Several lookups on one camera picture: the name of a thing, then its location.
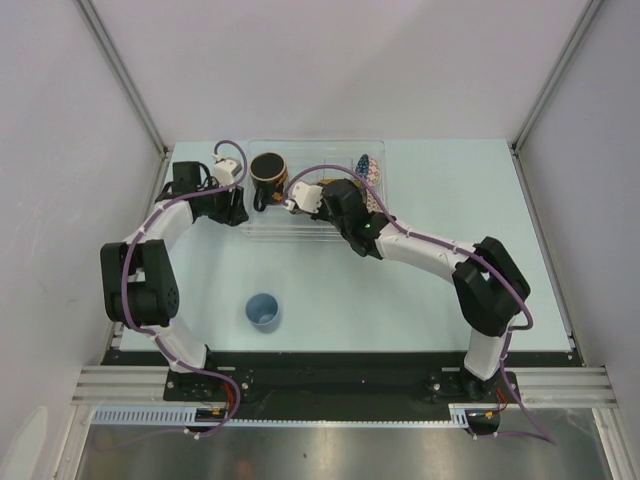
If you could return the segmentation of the light blue cup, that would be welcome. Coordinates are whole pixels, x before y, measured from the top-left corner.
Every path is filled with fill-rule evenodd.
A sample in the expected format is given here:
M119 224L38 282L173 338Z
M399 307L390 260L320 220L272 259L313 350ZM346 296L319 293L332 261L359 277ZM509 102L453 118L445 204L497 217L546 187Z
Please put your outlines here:
M280 324L279 304L267 293L252 296L246 303L245 315L249 323L262 333L272 333Z

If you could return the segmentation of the blue triangle pattern bowl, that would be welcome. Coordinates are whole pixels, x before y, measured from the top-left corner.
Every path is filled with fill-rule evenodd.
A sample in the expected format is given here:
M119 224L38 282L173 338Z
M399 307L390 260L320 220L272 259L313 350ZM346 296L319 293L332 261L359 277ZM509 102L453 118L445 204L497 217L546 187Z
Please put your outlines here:
M378 185L382 178L379 162L368 154L360 157L355 173L370 186Z

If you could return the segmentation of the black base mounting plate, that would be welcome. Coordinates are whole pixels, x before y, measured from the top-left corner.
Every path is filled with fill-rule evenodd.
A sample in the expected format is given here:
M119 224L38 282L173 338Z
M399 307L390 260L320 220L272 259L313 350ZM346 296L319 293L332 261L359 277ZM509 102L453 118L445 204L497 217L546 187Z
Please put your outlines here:
M477 380L463 368L464 354L453 352L409 353L319 353L319 352L213 352L206 359L205 370L230 376L250 400L272 391L311 393L314 395L407 394L430 402L461 399L479 402L489 399L496 389L506 393L505 382L498 370L489 380ZM158 351L120 351L110 349L103 366L168 366ZM581 367L577 351L509 353L509 368ZM221 382L203 374L171 373L164 397L169 401L191 401L213 398L209 382Z

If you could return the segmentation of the brown lattice pattern bowl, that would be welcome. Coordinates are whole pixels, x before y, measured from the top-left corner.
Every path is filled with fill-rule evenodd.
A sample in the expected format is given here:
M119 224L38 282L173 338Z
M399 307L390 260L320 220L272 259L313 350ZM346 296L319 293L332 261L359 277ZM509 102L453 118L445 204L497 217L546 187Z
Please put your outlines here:
M371 192L366 193L366 207L369 212L382 213L384 210L384 203L378 200L378 197Z

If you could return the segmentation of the aluminium frame rail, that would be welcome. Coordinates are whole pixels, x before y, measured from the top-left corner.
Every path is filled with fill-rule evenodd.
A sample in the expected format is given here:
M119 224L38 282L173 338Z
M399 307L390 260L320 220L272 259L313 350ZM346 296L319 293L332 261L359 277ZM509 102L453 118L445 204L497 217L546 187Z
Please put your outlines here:
M90 0L73 0L72 3L77 8L146 137L158 155L164 158L168 147L95 3Z

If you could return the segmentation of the black skull mug red inside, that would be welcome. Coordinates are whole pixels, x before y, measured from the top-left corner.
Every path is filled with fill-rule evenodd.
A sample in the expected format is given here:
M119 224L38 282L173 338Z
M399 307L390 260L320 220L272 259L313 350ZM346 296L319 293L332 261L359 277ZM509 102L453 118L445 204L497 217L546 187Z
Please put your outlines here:
M255 189L253 208L256 212L282 203L288 181L287 165L282 156L273 152L257 155L250 163L249 173Z

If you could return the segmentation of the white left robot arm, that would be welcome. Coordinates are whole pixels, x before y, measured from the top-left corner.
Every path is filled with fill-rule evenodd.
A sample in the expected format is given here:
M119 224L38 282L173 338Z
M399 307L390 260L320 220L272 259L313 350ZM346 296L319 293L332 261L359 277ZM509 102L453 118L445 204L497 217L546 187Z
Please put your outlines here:
M180 293L169 252L199 218L238 226L248 220L243 166L219 158L212 168L197 161L177 162L172 179L143 224L125 240L100 250L103 298L108 318L148 337L169 361L186 373L186 387L197 398L214 397L221 376L206 366L209 349L179 316Z

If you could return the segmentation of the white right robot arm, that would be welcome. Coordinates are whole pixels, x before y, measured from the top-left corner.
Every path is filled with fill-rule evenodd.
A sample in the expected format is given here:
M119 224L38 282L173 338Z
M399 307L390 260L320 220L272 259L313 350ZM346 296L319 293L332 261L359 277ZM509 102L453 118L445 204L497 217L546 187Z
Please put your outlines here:
M415 232L380 210L368 209L361 188L348 179L308 185L297 182L291 200L312 219L330 223L361 257L398 261L451 283L471 327L461 388L473 401L497 389L495 376L513 319L531 288L504 247L493 237L475 244Z

